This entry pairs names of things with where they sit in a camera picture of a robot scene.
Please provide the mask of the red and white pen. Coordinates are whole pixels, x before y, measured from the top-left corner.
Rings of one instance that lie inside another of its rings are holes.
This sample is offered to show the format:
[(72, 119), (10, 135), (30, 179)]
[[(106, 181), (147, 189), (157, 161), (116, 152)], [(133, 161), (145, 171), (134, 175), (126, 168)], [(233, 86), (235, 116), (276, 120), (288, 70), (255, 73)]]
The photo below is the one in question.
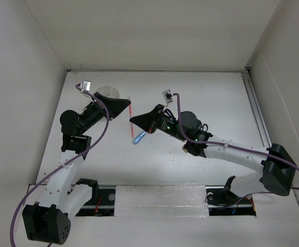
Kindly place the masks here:
[[(130, 120), (132, 118), (132, 104), (130, 103), (128, 107), (129, 107), (129, 120)], [(130, 122), (130, 121), (129, 121), (129, 123), (130, 123), (131, 137), (132, 137), (132, 140), (134, 140), (134, 127), (133, 127), (133, 123)]]

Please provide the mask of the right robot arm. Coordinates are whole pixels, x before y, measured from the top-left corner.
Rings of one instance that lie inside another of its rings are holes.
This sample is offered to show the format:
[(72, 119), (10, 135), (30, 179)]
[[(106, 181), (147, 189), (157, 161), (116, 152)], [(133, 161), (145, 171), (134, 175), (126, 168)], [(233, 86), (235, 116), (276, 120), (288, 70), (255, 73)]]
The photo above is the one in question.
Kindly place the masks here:
[(130, 118), (130, 123), (148, 134), (160, 130), (182, 142), (185, 152), (203, 158), (231, 162), (252, 170), (252, 173), (229, 177), (224, 187), (216, 192), (216, 205), (228, 205), (252, 193), (270, 192), (286, 197), (290, 194), (295, 168), (287, 165), (293, 160), (283, 146), (273, 144), (267, 149), (235, 149), (226, 141), (204, 131), (203, 124), (191, 111), (181, 112), (181, 122), (169, 109), (158, 104), (148, 113)]

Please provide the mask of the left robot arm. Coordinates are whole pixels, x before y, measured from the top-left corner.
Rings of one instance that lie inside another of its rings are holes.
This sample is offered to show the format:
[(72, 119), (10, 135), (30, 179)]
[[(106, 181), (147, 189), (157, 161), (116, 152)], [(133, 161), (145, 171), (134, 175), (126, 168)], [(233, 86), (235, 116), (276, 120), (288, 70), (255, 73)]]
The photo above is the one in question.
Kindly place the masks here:
[(72, 181), (88, 152), (98, 144), (85, 135), (101, 119), (116, 118), (131, 104), (129, 99), (105, 97), (96, 92), (84, 94), (92, 101), (81, 114), (66, 110), (60, 116), (62, 146), (57, 168), (43, 180), (45, 190), (33, 205), (25, 205), (22, 217), (28, 240), (62, 245), (66, 242), (71, 221), (86, 203), (99, 199), (98, 182), (80, 179)]

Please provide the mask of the white round divided container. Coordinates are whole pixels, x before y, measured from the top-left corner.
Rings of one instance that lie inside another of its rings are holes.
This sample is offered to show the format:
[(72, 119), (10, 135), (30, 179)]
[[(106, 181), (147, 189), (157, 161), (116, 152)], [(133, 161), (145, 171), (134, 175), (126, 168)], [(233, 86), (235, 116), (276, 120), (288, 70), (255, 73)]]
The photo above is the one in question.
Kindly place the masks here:
[(102, 86), (102, 87), (99, 87), (96, 91), (96, 92), (99, 92), (100, 94), (106, 96), (106, 97), (109, 97), (109, 98), (116, 98), (116, 99), (119, 99), (119, 91), (112, 87), (112, 86)]

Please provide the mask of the blue transparent capped item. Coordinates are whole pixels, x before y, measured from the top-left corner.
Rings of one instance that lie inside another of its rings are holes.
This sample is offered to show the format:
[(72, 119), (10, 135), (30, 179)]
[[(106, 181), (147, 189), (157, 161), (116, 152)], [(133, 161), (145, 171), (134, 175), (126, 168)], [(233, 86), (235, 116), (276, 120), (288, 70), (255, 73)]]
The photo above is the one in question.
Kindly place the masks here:
[(143, 137), (146, 135), (146, 132), (145, 131), (143, 131), (143, 132), (141, 132), (140, 134), (138, 134), (134, 139), (133, 139), (133, 144), (134, 145), (137, 145), (142, 139), (143, 139)]

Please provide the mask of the white front panel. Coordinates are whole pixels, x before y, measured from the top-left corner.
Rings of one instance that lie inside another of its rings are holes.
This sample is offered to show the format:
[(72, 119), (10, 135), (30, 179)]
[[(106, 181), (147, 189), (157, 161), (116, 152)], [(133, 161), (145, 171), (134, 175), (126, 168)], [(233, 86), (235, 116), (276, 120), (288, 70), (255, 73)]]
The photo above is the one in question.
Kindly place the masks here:
[(117, 186), (114, 216), (204, 218), (209, 216), (203, 185)]

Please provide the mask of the aluminium rail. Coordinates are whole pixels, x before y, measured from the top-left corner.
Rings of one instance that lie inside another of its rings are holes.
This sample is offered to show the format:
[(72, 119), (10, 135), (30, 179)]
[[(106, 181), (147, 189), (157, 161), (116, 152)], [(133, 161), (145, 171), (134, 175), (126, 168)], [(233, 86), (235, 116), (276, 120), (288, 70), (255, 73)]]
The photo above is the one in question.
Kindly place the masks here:
[(250, 67), (246, 67), (244, 70), (241, 70), (241, 77), (243, 80), (243, 84), (245, 87), (245, 90), (247, 92), (248, 95), (248, 99), (249, 99), (249, 103), (254, 115), (254, 119), (256, 122), (256, 126), (261, 138), (261, 142), (263, 144), (264, 147), (268, 148), (271, 146), (271, 140), (268, 134), (268, 130), (265, 124), (265, 121), (263, 119), (263, 115), (254, 91), (254, 87), (252, 84), (252, 80), (251, 80), (251, 76), (250, 76), (250, 71), (251, 68)]

